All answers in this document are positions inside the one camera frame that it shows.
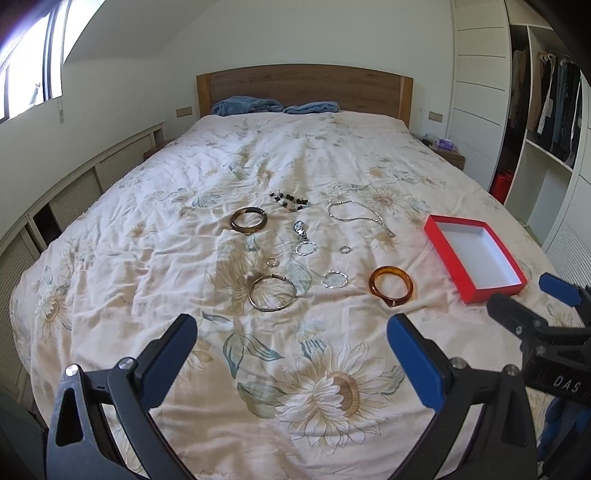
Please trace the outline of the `blue gloved hand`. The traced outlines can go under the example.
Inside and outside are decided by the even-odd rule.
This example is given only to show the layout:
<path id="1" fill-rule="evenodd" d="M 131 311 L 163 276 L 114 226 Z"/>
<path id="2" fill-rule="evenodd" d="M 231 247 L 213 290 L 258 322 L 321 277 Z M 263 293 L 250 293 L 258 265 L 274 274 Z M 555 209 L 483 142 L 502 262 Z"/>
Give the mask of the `blue gloved hand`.
<path id="1" fill-rule="evenodd" d="M 590 409 L 555 398 L 538 444 L 539 479 L 590 478 Z"/>

